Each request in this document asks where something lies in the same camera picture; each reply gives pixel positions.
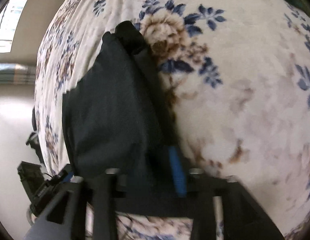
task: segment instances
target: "white floor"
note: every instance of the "white floor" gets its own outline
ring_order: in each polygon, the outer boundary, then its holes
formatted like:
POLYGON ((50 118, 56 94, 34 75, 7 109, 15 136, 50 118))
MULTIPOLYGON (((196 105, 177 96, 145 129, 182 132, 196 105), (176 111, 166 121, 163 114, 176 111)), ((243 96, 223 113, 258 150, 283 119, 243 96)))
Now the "white floor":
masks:
POLYGON ((39 164, 35 151, 25 145, 33 130, 34 87, 0 85, 0 221, 14 240, 22 240, 30 225, 30 201, 17 174, 21 161, 39 164))

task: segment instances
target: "black cloth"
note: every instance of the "black cloth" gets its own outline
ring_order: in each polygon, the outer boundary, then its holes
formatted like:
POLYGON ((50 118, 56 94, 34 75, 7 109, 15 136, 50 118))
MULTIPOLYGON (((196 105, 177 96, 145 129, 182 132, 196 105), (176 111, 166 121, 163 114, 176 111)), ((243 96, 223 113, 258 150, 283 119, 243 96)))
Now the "black cloth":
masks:
POLYGON ((177 139, 149 47, 128 21, 102 39, 93 67, 63 95, 73 171, 91 179, 119 168, 135 185, 169 181, 168 147, 177 139))
POLYGON ((26 141, 26 145, 27 146, 30 145, 30 147, 35 150, 36 155, 37 155, 40 163, 45 165, 44 158, 42 157, 42 150, 41 150, 40 144, 39 144, 35 108, 33 108, 32 125, 33 125, 34 131, 31 132, 31 134, 29 135, 29 137, 26 141))

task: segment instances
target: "bed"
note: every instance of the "bed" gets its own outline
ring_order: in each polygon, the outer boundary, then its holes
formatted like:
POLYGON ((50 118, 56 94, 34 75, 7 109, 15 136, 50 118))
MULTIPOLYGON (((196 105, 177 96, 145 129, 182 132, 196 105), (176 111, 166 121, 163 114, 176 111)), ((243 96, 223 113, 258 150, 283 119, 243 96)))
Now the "bed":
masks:
MULTIPOLYGON (((62 94, 92 67, 103 34, 125 20, 157 60, 183 153, 214 176, 236 175, 294 239, 310 220, 310 19, 284 0, 65 0, 37 61, 49 173, 69 162, 62 94)), ((191 230, 188 219, 119 221, 127 239, 187 239, 191 230)))

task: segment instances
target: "blue flower pattern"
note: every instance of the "blue flower pattern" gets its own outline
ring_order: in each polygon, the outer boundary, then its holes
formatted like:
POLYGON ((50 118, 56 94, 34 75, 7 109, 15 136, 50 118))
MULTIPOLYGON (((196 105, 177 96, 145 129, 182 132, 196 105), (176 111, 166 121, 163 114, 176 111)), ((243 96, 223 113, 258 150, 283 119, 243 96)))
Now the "blue flower pattern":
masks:
POLYGON ((66 80, 70 79, 74 68, 74 53, 79 46, 78 41, 74 41, 74 32, 70 31, 67 37, 67 47, 63 50, 61 59, 57 65, 56 71, 56 87, 55 87, 55 103, 57 103, 57 92, 61 89, 66 80))
POLYGON ((64 38, 64 28, 62 30, 58 30, 57 31, 57 34, 59 35, 59 38, 58 38, 58 41, 57 41, 57 45, 60 46, 62 41, 63 41, 63 38, 64 38))
MULTIPOLYGON (((290 5, 290 4, 287 4, 287 7, 292 11, 291 14, 295 18, 297 18, 297 19, 302 21, 301 26, 303 27, 303 29, 305 29, 306 31, 308 31, 310 33, 310 26, 309 26, 309 24, 305 24, 304 23, 306 20, 305 20, 304 17, 302 17, 300 15, 299 11, 296 8, 294 8, 292 5, 290 5)), ((288 15, 286 13, 284 13, 284 17, 287 20, 287 26, 289 28, 291 28, 292 25, 293 25, 293 21, 290 19, 290 17, 288 17, 288 15)), ((304 42, 304 44, 305 44, 306 48, 309 50, 309 52, 310 52, 310 36, 308 34, 305 34, 305 38, 306 38, 306 41, 304 42)))
MULTIPOLYGON (((146 0, 142 5, 142 10, 139 13, 139 22, 134 23, 134 26, 137 30, 140 30, 141 21, 145 18, 146 15, 154 15, 161 9, 169 11, 171 14, 178 14, 180 17, 183 17, 186 4, 175 4, 174 0, 168 0, 164 6, 160 5, 159 0, 146 0)), ((199 20, 205 20, 207 26, 215 31, 217 23, 222 23, 226 19, 221 15, 224 13, 224 10, 217 9, 214 10, 212 7, 204 7, 202 4, 198 7, 198 13, 191 13, 183 17, 185 29, 189 37, 194 37, 196 35, 203 34, 203 30, 196 26, 196 22, 199 20)), ((217 71, 218 67, 212 65, 212 59, 210 57, 203 58, 204 63, 201 66, 201 69, 198 71, 199 76, 204 76, 204 83, 209 84, 212 88, 216 88, 217 84, 223 84, 219 73, 217 71)), ((193 73, 194 68, 184 60, 169 58, 167 61, 159 65, 159 70, 163 73, 193 73)))
POLYGON ((212 88, 216 88, 217 84, 223 84, 217 69, 218 67, 213 64, 212 59, 210 57, 205 57, 205 62, 199 70, 199 75, 204 75, 205 83, 211 85, 212 88))
POLYGON ((104 11, 104 7, 106 6, 106 0, 98 0, 94 3, 94 9, 93 12, 95 13, 95 16, 99 16, 101 12, 104 11))
MULTIPOLYGON (((300 65, 295 65, 297 71, 301 75, 301 78, 299 79, 297 85, 300 87, 300 89, 304 91, 310 91, 310 69, 308 67, 301 67, 300 65)), ((308 109, 310 109, 310 94, 307 98, 307 105, 308 109)))

